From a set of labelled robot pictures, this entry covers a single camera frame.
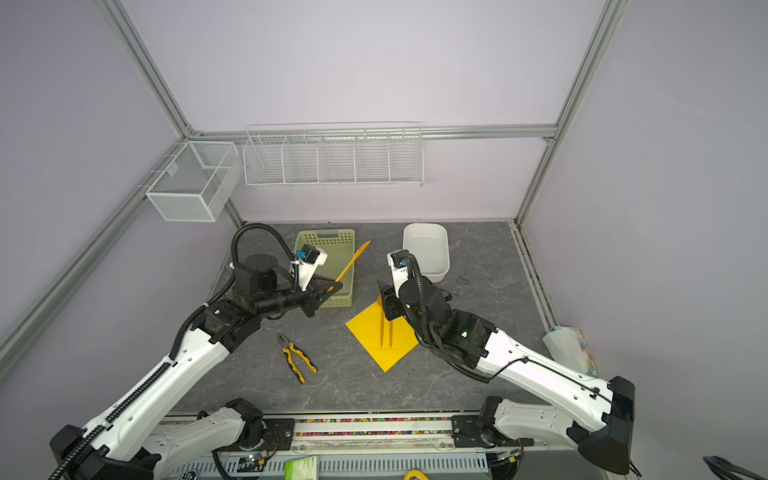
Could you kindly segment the green perforated plastic basket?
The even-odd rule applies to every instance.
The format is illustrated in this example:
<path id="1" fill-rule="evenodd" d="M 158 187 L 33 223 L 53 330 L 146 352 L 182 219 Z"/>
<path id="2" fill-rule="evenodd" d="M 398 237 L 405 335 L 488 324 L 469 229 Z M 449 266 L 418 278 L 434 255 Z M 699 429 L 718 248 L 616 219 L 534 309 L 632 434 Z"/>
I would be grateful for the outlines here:
<path id="1" fill-rule="evenodd" d="M 328 255 L 325 263 L 316 269 L 313 281 L 320 277 L 334 280 L 344 271 L 356 252 L 355 231 L 353 229 L 303 230 L 297 235 L 295 248 L 301 249 L 305 244 L 322 249 Z M 352 306 L 354 273 L 355 267 L 351 266 L 341 279 L 342 287 L 321 306 L 321 309 Z"/>

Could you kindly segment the yellow paper napkin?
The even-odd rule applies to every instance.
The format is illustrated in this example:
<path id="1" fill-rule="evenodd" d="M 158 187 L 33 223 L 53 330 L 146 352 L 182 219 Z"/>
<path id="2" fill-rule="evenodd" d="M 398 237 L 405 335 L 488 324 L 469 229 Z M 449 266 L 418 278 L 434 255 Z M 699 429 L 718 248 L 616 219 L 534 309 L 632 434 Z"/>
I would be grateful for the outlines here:
<path id="1" fill-rule="evenodd" d="M 368 352 L 383 372 L 388 372 L 395 364 L 419 345 L 414 330 L 405 318 L 393 321 L 393 347 L 378 346 L 377 300 L 346 323 L 347 328 Z"/>

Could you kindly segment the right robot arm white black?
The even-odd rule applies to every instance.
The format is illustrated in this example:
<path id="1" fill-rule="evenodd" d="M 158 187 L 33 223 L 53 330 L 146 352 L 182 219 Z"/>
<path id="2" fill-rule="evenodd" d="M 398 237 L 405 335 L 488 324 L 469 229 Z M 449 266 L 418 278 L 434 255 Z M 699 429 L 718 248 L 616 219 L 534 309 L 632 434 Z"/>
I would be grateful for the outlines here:
<path id="1" fill-rule="evenodd" d="M 597 467 L 637 474 L 631 459 L 635 386 L 579 373 L 521 344 L 494 323 L 455 309 L 449 297 L 422 274 L 416 256 L 387 256 L 391 284 L 380 287 L 385 314 L 404 318 L 418 343 L 459 373 L 488 384 L 505 380 L 564 413 L 558 436 Z"/>

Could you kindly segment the orange wooden spoon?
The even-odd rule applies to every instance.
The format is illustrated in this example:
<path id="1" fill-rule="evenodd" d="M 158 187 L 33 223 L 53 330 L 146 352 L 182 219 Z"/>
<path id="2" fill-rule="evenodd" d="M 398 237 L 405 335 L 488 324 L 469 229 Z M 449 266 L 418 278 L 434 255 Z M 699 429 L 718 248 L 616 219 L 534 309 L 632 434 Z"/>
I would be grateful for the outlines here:
<path id="1" fill-rule="evenodd" d="M 383 299 L 382 296 L 379 296 L 377 299 L 377 306 L 379 308 L 379 315 L 378 315 L 378 346 L 380 348 L 384 348 L 386 346 L 386 340 L 387 340 L 387 324 L 388 321 L 386 320 L 385 310 L 383 306 Z"/>

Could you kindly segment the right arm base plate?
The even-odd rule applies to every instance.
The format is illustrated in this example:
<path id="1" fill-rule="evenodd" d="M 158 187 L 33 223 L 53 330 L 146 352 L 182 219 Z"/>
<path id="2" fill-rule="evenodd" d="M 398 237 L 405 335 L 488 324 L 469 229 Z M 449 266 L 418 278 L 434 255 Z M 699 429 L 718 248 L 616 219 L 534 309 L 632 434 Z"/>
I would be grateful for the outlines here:
<path id="1" fill-rule="evenodd" d="M 454 415 L 450 418 L 452 438 L 458 448 L 532 447 L 532 438 L 512 438 L 501 433 L 492 420 L 482 415 Z"/>

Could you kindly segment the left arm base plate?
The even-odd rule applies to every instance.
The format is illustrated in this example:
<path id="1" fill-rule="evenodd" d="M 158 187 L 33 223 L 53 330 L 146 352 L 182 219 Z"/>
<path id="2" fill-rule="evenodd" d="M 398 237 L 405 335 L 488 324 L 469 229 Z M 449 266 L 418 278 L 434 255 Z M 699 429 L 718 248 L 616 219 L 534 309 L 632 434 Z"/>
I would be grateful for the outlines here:
<path id="1" fill-rule="evenodd" d="M 289 417 L 265 418 L 262 420 L 261 436 L 255 444 L 258 451 L 288 451 L 294 438 L 296 420 Z"/>

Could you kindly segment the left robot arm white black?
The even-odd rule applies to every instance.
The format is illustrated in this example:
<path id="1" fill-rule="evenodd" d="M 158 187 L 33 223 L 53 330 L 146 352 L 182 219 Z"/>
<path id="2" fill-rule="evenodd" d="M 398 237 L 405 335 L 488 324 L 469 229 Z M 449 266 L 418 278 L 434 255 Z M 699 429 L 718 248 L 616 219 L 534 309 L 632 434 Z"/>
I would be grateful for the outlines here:
<path id="1" fill-rule="evenodd" d="M 267 445 L 262 411 L 242 398 L 165 433 L 155 429 L 263 320 L 293 309 L 311 317 L 337 293 L 340 281 L 316 273 L 327 258 L 311 244 L 291 249 L 269 225 L 241 227 L 231 241 L 232 276 L 183 322 L 154 370 L 85 426 L 67 425 L 52 438 L 52 478 L 159 479 L 206 452 Z"/>

